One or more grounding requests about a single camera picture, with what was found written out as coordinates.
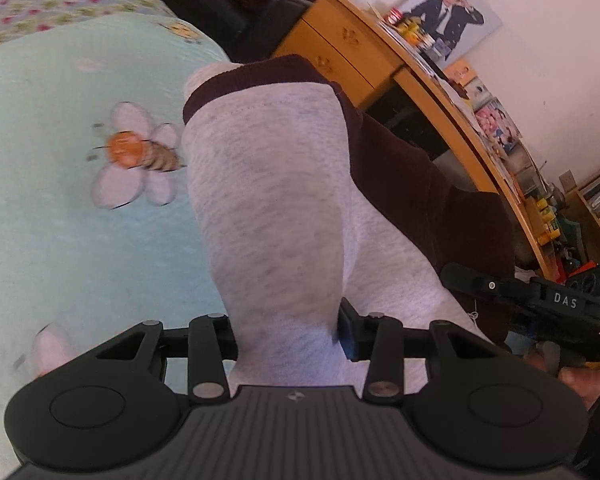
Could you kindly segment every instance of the metal pin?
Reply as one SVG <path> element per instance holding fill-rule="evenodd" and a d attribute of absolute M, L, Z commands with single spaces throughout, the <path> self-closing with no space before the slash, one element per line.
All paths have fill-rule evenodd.
<path fill-rule="evenodd" d="M 394 397 L 400 393 L 400 388 L 397 384 L 393 384 L 389 381 L 376 381 L 375 383 L 371 383 L 369 385 L 369 393 L 374 397 Z"/>
<path fill-rule="evenodd" d="M 191 392 L 200 399 L 215 399 L 224 394 L 224 388 L 218 383 L 200 383 L 196 384 Z"/>

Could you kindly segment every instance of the hand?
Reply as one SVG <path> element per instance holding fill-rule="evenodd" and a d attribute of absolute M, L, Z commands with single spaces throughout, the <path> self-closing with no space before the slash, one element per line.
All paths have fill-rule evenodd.
<path fill-rule="evenodd" d="M 536 349 L 531 349 L 524 359 L 533 367 L 546 371 L 544 357 Z M 600 370 L 562 368 L 558 372 L 558 380 L 576 392 L 588 410 L 600 396 Z"/>
<path fill-rule="evenodd" d="M 456 5 L 460 6 L 460 7 L 464 7 L 469 12 L 474 10 L 474 8 L 471 5 L 469 5 L 469 2 L 467 0 L 458 0 L 458 3 L 456 3 Z"/>
<path fill-rule="evenodd" d="M 45 326 L 33 339 L 31 361 L 36 377 L 42 377 L 77 357 L 69 335 L 57 323 Z"/>

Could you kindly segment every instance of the bookshelf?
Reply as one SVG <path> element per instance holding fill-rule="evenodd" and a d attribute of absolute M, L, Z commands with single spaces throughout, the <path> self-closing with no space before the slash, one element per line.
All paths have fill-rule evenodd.
<path fill-rule="evenodd" d="M 564 215 L 570 220 L 579 222 L 582 227 L 582 238 L 589 259 L 600 264 L 600 218 L 595 214 L 581 190 L 600 176 L 600 170 L 591 175 L 576 189 L 566 194 L 567 209 Z"/>

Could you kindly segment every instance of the photograph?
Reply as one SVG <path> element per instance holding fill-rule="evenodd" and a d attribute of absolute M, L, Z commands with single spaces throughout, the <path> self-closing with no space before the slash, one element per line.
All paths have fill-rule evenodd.
<path fill-rule="evenodd" d="M 480 129 L 509 153 L 520 139 L 520 131 L 502 103 L 493 99 L 475 113 Z"/>
<path fill-rule="evenodd" d="M 458 59 L 456 62 L 453 62 L 444 70 L 445 75 L 451 79 L 451 81 L 455 81 L 460 86 L 467 86 L 469 81 L 473 78 L 478 77 L 475 70 L 469 65 L 465 58 Z"/>
<path fill-rule="evenodd" d="M 442 69 L 502 25 L 484 0 L 407 0 L 399 10 L 402 20 L 420 18 L 420 27 L 448 48 L 437 62 Z"/>
<path fill-rule="evenodd" d="M 474 112 L 493 99 L 491 92 L 489 92 L 487 87 L 478 77 L 474 77 L 464 85 L 464 90 L 466 91 L 469 101 L 471 101 L 471 108 Z"/>

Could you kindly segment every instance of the poster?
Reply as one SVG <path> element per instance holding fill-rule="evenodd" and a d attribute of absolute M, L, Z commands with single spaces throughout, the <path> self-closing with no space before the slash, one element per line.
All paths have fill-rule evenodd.
<path fill-rule="evenodd" d="M 400 12 L 403 18 L 420 18 L 420 27 L 448 47 L 448 54 L 437 62 L 442 69 L 502 25 L 484 0 L 407 0 Z"/>
<path fill-rule="evenodd" d="M 492 99 L 475 113 L 480 129 L 509 153 L 520 140 L 520 131 L 500 101 Z"/>

